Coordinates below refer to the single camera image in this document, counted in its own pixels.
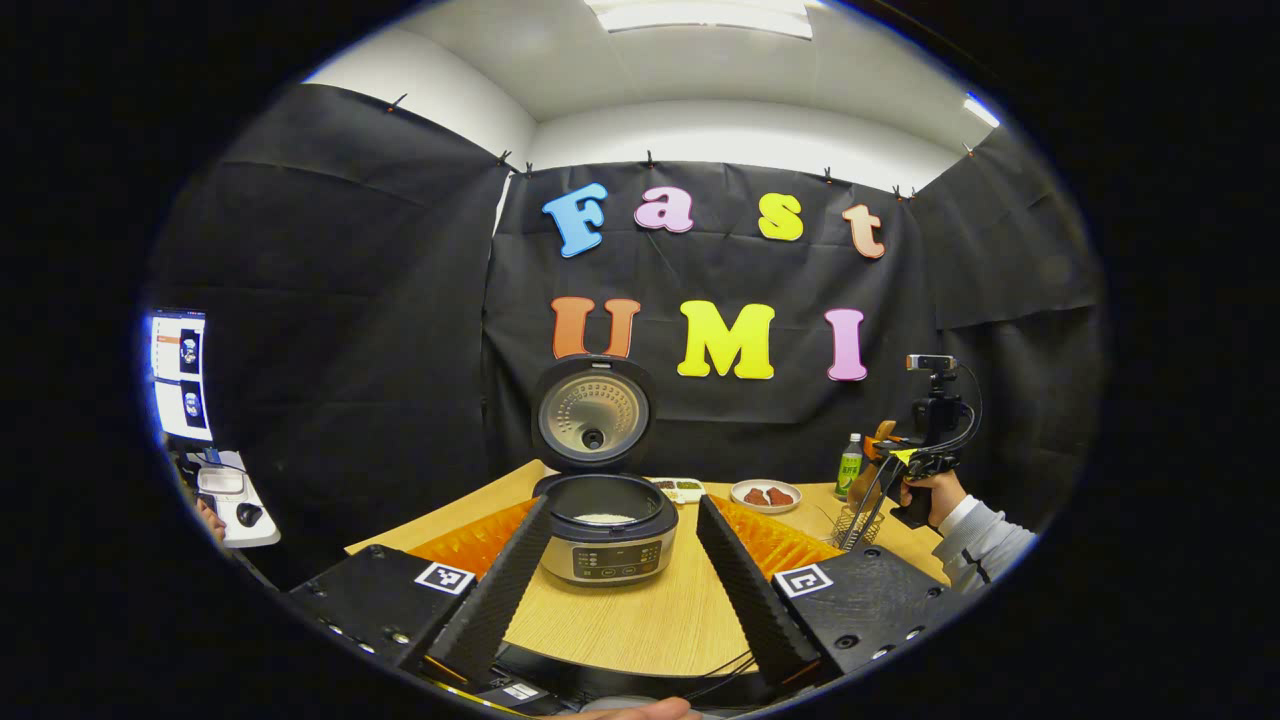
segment rice cooker control panel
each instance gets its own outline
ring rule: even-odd
[[[573,575],[589,580],[634,578],[658,569],[662,541],[613,547],[598,544],[573,548]]]

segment wooden table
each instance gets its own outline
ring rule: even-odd
[[[534,484],[548,474],[552,471],[534,460],[439,510],[346,550],[355,553],[370,543],[412,550],[529,500]],[[728,498],[728,483],[704,484],[707,492]],[[799,484],[804,493],[800,506],[772,518],[815,538],[828,538],[842,506],[832,486]],[[896,505],[886,498],[876,544],[950,584],[942,562],[931,555],[942,538],[928,528],[908,529],[888,514],[890,507]],[[618,588],[582,588],[539,568],[506,641],[567,662],[645,675],[701,675],[745,652],[746,638],[737,616],[695,534],[698,505],[677,509],[680,525],[671,564],[654,579]]]

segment hand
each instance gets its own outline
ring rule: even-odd
[[[573,715],[539,715],[538,720],[701,720],[703,714],[689,708],[689,701],[678,697],[620,710],[593,710]]]
[[[223,519],[219,518],[218,514],[214,512],[211,507],[205,505],[205,501],[198,497],[196,498],[196,511],[200,512],[200,518],[205,520],[205,525],[209,528],[209,532],[212,533],[214,537],[218,538],[218,543],[221,544],[221,542],[227,539],[227,523],[223,523]]]
[[[947,470],[946,473],[938,473],[937,475],[929,475],[928,478],[910,479],[905,475],[902,477],[902,489],[901,500],[899,505],[906,507],[911,503],[911,488],[929,488],[933,493],[933,505],[929,506],[929,525],[937,528],[947,519],[947,515],[960,505],[960,501],[968,495],[963,487],[960,487],[960,478],[956,478],[955,470]]]

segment ceiling light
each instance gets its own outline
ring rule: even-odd
[[[1000,127],[1000,120],[996,119],[996,115],[992,115],[991,110],[983,108],[982,102],[978,102],[978,99],[974,97],[974,95],[972,92],[969,94],[969,97],[965,99],[964,108],[965,108],[965,110],[969,110],[974,115],[978,115],[979,118],[982,118],[983,122],[986,122],[988,126],[991,126],[993,128],[998,128]]]
[[[759,29],[813,40],[803,0],[585,0],[608,32],[669,26]]]

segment black curtain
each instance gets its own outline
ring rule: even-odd
[[[599,182],[603,242],[561,256],[561,236],[543,205]],[[645,229],[634,213],[641,193],[675,186],[692,196],[694,228]],[[794,195],[804,232],[767,240],[756,227],[765,192]],[[877,260],[852,245],[841,213],[859,202],[881,218],[886,252]],[[849,433],[872,433],[882,419],[910,420],[910,400],[928,388],[908,373],[910,352],[936,352],[933,306],[923,272],[924,247],[911,210],[892,193],[822,177],[718,163],[620,163],[556,168],[512,178],[493,241],[485,295],[484,348],[490,473],[532,457],[530,402],[539,374],[554,363],[552,300],[595,302],[586,348],[608,346],[613,297],[641,305],[630,357],[655,379],[657,421],[645,457],[631,470],[713,482],[776,478],[835,484]],[[732,327],[744,305],[771,305],[769,361],[774,377],[682,377],[686,300],[716,304]],[[832,329],[823,314],[860,310],[861,360],[868,377],[833,382]]]
[[[183,192],[157,305],[202,309],[215,445],[283,539],[280,587],[486,482],[480,314],[493,155],[404,110],[301,85]]]
[[[983,425],[957,474],[1042,529],[1088,456],[1108,370],[1101,265],[1082,214],[1005,126],[911,209],[942,347],[982,383]],[[966,375],[957,389],[975,404]]]

